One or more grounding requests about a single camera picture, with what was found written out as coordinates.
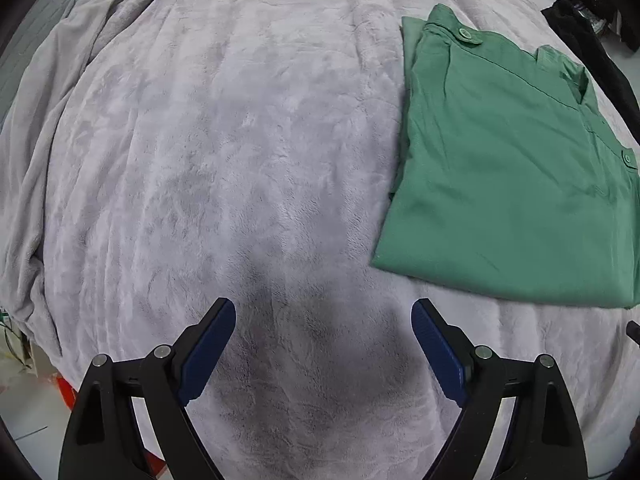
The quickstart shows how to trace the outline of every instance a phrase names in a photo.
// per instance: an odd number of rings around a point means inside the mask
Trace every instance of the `blue gripper pad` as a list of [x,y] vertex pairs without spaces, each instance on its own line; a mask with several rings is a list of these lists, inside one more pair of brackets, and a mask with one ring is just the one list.
[[411,310],[411,326],[442,392],[462,407],[466,401],[464,368],[420,301]]
[[183,406],[204,390],[235,327],[236,308],[226,300],[182,365],[178,399]]

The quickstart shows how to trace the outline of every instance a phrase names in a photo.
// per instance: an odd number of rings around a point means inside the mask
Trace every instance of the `metal screw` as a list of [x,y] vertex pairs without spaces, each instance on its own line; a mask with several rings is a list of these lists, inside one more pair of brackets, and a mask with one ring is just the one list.
[[158,359],[162,359],[163,357],[167,357],[171,353],[171,347],[169,345],[160,345],[154,350],[154,355]]
[[481,359],[488,359],[493,354],[493,351],[488,346],[480,345],[476,347],[476,355]]
[[552,368],[553,365],[556,364],[554,359],[548,354],[542,354],[538,359],[540,360],[540,364],[545,368]]
[[91,360],[91,364],[94,366],[102,366],[107,362],[107,356],[105,354],[98,354]]

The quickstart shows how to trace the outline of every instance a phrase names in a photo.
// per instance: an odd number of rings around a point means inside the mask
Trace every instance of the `bed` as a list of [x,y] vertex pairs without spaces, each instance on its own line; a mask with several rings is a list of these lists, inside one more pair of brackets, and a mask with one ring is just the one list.
[[459,412],[412,333],[428,297],[475,344],[553,355],[590,474],[615,466],[622,451],[607,450],[640,411],[635,309],[501,301],[369,265],[397,165],[401,17],[444,3],[572,56],[540,13],[552,2],[77,0],[0,134],[2,304],[77,388],[97,353],[142,357],[228,297],[236,331],[188,406],[220,471],[409,479]]

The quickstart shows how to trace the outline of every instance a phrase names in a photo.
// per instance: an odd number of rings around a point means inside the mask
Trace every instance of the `gray blanket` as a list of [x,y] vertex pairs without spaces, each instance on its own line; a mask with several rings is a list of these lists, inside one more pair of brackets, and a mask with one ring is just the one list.
[[146,355],[231,298],[236,332],[188,407],[220,470],[409,479],[458,414],[410,327],[429,296],[476,344],[556,357],[602,472],[640,408],[623,336],[635,311],[497,301],[369,266],[397,163],[400,17],[441,2],[567,52],[540,14],[552,1],[79,0],[0,135],[0,301],[78,387],[98,352]]

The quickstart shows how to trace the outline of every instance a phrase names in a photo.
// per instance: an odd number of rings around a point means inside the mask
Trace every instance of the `floor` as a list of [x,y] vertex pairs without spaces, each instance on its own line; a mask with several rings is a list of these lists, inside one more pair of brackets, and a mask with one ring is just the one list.
[[69,413],[53,383],[0,356],[0,415],[42,480],[58,478]]

